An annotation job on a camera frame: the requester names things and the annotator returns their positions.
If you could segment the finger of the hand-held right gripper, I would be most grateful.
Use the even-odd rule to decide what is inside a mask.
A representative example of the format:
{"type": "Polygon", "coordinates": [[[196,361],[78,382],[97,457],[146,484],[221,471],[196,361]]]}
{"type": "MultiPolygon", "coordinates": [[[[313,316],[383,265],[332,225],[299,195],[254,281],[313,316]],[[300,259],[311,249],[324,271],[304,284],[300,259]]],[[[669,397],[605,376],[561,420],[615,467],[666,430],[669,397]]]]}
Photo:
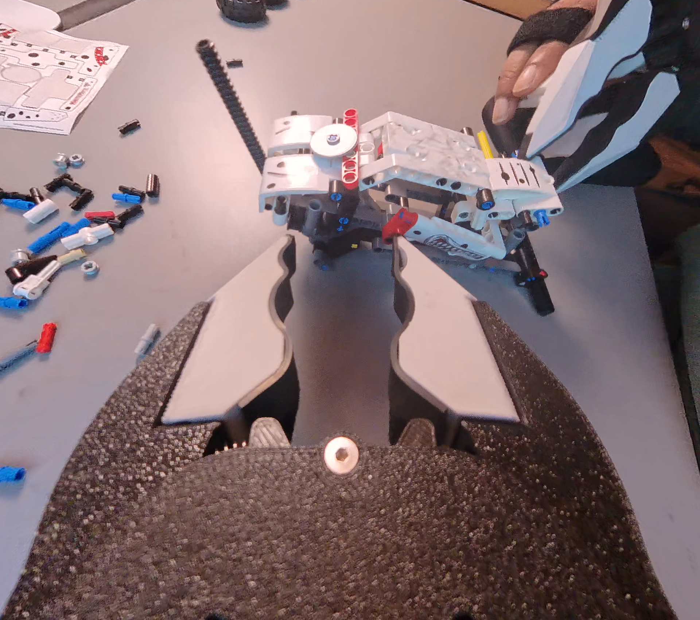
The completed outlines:
{"type": "Polygon", "coordinates": [[[570,129],[582,105],[600,92],[614,67],[642,48],[651,15],[651,0],[628,0],[598,37],[563,55],[527,129],[527,158],[570,129]]]}
{"type": "Polygon", "coordinates": [[[555,189],[582,183],[633,151],[680,93],[675,73],[648,72],[617,84],[610,108],[556,170],[555,189]]]}

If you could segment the pile of small brick pieces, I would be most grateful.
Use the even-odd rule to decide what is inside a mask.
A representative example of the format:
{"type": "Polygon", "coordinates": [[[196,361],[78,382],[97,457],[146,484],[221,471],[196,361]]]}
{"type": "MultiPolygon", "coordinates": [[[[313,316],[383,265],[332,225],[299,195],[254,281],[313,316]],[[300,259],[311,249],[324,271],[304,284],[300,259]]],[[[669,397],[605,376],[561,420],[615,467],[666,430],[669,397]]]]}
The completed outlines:
{"type": "Polygon", "coordinates": [[[1,147],[1,490],[52,484],[162,327],[151,166],[1,147]]]}

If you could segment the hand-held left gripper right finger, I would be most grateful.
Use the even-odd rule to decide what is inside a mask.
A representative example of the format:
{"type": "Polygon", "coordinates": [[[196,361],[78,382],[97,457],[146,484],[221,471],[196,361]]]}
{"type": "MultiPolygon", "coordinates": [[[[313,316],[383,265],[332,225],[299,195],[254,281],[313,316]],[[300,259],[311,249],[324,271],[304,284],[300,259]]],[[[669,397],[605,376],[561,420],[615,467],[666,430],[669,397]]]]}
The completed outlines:
{"type": "Polygon", "coordinates": [[[467,422],[520,424],[498,314],[404,237],[393,239],[391,271],[400,327],[390,344],[390,444],[407,441],[415,420],[451,448],[475,447],[467,422]]]}

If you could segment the white brick toy truck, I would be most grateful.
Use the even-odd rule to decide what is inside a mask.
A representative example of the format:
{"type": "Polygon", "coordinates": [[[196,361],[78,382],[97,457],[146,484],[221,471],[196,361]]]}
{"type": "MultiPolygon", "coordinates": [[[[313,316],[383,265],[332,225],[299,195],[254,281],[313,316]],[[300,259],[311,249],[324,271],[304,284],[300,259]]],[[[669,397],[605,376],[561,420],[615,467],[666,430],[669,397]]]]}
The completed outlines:
{"type": "Polygon", "coordinates": [[[260,213],[308,238],[317,266],[362,243],[388,250],[401,236],[461,265],[512,262],[537,313],[554,312],[529,240],[563,210],[541,160],[487,160],[470,129],[396,112],[362,125],[354,108],[279,118],[264,151],[214,44],[195,48],[260,172],[260,213]]]}

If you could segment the person's right hand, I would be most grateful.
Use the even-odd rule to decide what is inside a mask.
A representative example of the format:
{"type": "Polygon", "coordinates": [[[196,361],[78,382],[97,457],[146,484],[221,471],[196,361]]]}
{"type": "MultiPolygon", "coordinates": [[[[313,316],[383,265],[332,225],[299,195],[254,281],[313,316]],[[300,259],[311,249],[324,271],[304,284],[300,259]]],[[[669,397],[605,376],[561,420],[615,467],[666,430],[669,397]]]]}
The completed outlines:
{"type": "MultiPolygon", "coordinates": [[[[581,8],[594,12],[598,0],[558,0],[547,10],[581,8]]],[[[520,100],[530,95],[556,70],[568,45],[557,40],[525,43],[507,57],[495,90],[492,120],[504,125],[512,119],[520,100]]]]}

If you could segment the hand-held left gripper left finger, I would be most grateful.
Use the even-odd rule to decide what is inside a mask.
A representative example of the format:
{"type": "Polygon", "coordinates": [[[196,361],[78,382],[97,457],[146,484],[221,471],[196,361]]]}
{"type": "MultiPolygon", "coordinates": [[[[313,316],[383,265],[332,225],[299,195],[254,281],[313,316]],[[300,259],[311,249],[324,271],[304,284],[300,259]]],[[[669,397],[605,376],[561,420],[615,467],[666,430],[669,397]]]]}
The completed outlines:
{"type": "Polygon", "coordinates": [[[230,444],[289,444],[300,384],[285,318],[295,238],[275,242],[211,298],[160,423],[219,423],[230,444]]]}

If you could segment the white sticker sheet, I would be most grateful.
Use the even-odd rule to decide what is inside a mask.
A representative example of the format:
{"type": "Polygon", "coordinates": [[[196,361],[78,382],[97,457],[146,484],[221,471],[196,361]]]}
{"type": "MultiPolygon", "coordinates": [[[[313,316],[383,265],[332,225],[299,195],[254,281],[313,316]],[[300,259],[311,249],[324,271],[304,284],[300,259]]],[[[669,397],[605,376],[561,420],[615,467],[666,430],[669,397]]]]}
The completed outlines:
{"type": "Polygon", "coordinates": [[[68,135],[128,47],[1,24],[1,128],[68,135]]]}

